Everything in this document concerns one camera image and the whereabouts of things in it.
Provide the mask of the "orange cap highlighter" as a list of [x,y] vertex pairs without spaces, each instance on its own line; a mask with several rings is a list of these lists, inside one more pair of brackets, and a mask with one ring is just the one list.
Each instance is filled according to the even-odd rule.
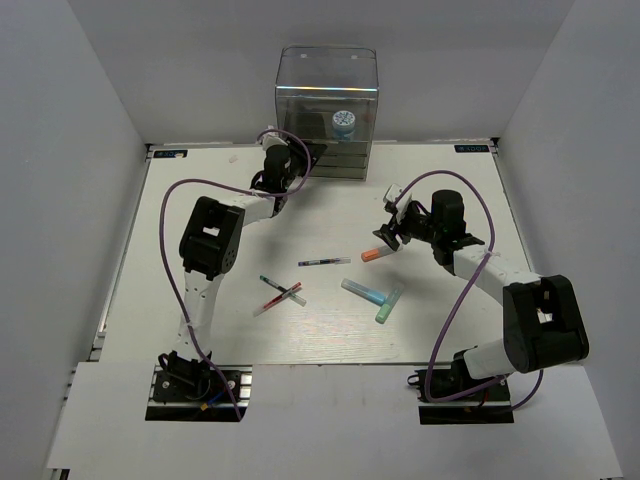
[[367,263],[394,253],[395,251],[391,247],[384,245],[362,252],[361,260]]

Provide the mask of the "blue cleaning gel jar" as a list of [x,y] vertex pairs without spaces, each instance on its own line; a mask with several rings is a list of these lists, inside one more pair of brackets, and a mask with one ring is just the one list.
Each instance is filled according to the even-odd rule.
[[333,138],[351,141],[356,130],[356,116],[349,110],[336,111],[331,118]]

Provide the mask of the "clear acrylic organizer lid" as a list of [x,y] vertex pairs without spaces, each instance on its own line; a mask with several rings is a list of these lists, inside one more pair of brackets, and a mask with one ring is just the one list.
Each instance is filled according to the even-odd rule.
[[275,111],[295,107],[349,110],[376,122],[379,79],[376,51],[344,45],[291,45],[281,51]]

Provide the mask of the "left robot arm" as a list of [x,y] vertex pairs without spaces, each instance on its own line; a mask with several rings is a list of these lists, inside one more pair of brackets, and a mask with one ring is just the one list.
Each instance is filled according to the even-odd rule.
[[182,316],[173,355],[186,360],[211,356],[216,297],[236,261],[242,229],[278,215],[291,184],[305,178],[326,149],[310,142],[275,143],[266,148],[264,166],[249,190],[225,200],[202,196],[196,201],[179,243],[185,289],[179,296]]

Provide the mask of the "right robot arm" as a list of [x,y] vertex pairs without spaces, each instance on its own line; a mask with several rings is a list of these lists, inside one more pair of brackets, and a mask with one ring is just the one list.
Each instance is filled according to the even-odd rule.
[[392,217],[375,236],[394,251],[412,240],[428,243],[438,265],[472,281],[502,307],[501,337],[455,357],[460,367],[451,374],[451,384],[459,396],[477,397],[492,377],[529,373],[588,356],[589,341],[571,281],[519,269],[491,253],[466,231],[460,193],[435,192],[431,210],[424,213],[393,184],[384,202]]

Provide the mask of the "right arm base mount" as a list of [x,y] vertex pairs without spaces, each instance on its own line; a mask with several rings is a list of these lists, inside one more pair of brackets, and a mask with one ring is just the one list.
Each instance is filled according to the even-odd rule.
[[427,398],[426,380],[427,369],[415,370],[407,377],[407,385],[418,393],[421,425],[493,425],[514,422],[506,380],[447,402],[432,402]]

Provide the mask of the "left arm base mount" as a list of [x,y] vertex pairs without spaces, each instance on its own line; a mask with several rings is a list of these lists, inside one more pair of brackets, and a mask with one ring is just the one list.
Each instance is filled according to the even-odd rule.
[[161,354],[154,367],[145,419],[158,422],[235,423],[250,401],[252,368],[223,367]]

